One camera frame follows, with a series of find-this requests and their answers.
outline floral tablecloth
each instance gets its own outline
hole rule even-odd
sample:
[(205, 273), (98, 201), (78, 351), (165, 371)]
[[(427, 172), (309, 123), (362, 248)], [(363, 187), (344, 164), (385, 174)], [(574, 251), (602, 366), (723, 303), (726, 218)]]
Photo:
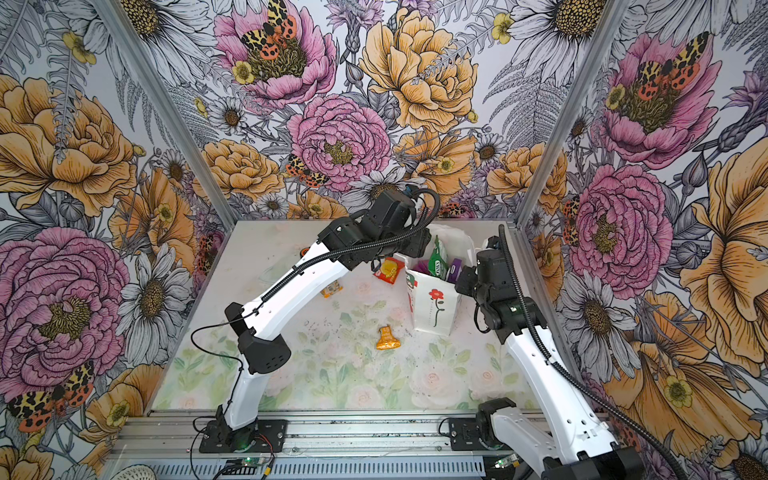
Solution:
[[(463, 228), (478, 245), (498, 228), (495, 221), (451, 225)], [(237, 362), (195, 349), (190, 331), (219, 323), (230, 302), (245, 303), (264, 291), (298, 260), (300, 248), (311, 243), (323, 226), (321, 222), (237, 225), (153, 409), (215, 409), (227, 401)], [(275, 238), (280, 243), (272, 245), (269, 254), (254, 251), (254, 246)], [(283, 330), (293, 354), (270, 380), (260, 410), (474, 409), (500, 396), (525, 408), (538, 407), (521, 370), (497, 337), (475, 328), (471, 300), (459, 306), (451, 335), (441, 337), (413, 330), (404, 273), (389, 285), (360, 266), (340, 283), (340, 292), (311, 300)], [(386, 325), (400, 340), (400, 348), (376, 349), (379, 328)], [(236, 337), (228, 326), (205, 330), (195, 340), (203, 348), (237, 354)]]

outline metal post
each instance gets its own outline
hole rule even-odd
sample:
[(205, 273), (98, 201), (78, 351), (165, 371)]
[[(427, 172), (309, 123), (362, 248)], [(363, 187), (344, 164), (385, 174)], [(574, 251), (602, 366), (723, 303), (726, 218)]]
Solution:
[(224, 229), (231, 231), (237, 221), (234, 212), (211, 176), (210, 169), (203, 161), (200, 149), (192, 138), (192, 133), (187, 129), (176, 104), (171, 100), (160, 74), (150, 63), (148, 51), (143, 48), (144, 43), (134, 30), (131, 20), (123, 11), (120, 0), (99, 0), (92, 2), (92, 5), (107, 26), (112, 39), (120, 48), (122, 58), (133, 70), (134, 79), (141, 83), (142, 88), (147, 92), (147, 96), (157, 113), (163, 118), (170, 134), (174, 136), (184, 158), (187, 159), (192, 171), (197, 175), (200, 185), (208, 194), (211, 205), (219, 214)]
[(541, 156), (541, 163), (531, 179), (531, 186), (525, 193), (523, 206), (515, 217), (517, 225), (522, 226), (528, 222), (533, 207), (544, 190), (547, 177), (558, 160), (558, 155), (563, 142), (565, 142), (565, 137), (571, 129), (573, 119), (577, 117), (581, 109), (581, 102), (584, 100), (588, 89), (594, 87), (595, 73), (602, 64), (605, 55), (611, 50), (611, 43), (618, 33), (624, 14), (629, 9), (629, 4), (629, 0), (608, 0), (605, 5), (600, 23), (595, 29), (596, 35), (590, 41), (584, 63), (579, 66), (576, 72), (571, 89), (568, 90), (568, 96), (565, 98), (558, 119), (549, 134), (549, 139), (547, 139), (547, 146)]

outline red snack package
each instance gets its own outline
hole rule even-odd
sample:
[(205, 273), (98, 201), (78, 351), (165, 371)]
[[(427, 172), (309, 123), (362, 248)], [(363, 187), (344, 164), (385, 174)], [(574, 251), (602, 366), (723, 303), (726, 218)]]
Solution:
[(387, 283), (394, 283), (397, 280), (397, 274), (405, 266), (403, 262), (396, 258), (386, 257), (382, 262), (382, 266), (379, 271), (373, 275), (379, 280), (384, 280)]

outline table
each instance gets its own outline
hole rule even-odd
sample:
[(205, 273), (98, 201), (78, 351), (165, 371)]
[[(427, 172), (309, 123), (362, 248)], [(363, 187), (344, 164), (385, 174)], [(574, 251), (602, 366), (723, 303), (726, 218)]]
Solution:
[[(480, 246), (498, 234), (493, 220), (436, 222), (463, 229)], [(176, 354), (168, 363), (152, 410), (215, 409), (226, 402), (238, 364), (196, 349), (190, 333), (226, 321), (224, 308), (259, 296), (298, 259), (328, 224), (321, 220), (240, 221), (193, 311)], [(516, 252), (512, 252), (517, 261)], [(518, 268), (522, 288), (528, 285)], [(293, 351), (275, 372), (260, 411), (474, 410), (507, 396), (537, 409), (533, 392), (493, 333), (472, 322), (474, 302), (462, 301), (450, 336), (413, 329), (404, 272), (394, 285), (375, 278), (367, 265), (344, 276), (343, 289), (307, 303), (283, 330)], [(379, 328), (392, 327), (402, 346), (376, 350)], [(229, 326), (195, 335), (205, 349), (237, 356)]]

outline green snack package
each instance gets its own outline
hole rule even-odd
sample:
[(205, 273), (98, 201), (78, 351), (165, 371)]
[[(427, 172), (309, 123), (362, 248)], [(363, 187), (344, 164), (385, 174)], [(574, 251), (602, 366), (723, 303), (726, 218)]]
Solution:
[(445, 245), (435, 235), (435, 248), (432, 249), (432, 255), (429, 256), (429, 274), (445, 280), (448, 275), (448, 257), (445, 255)]

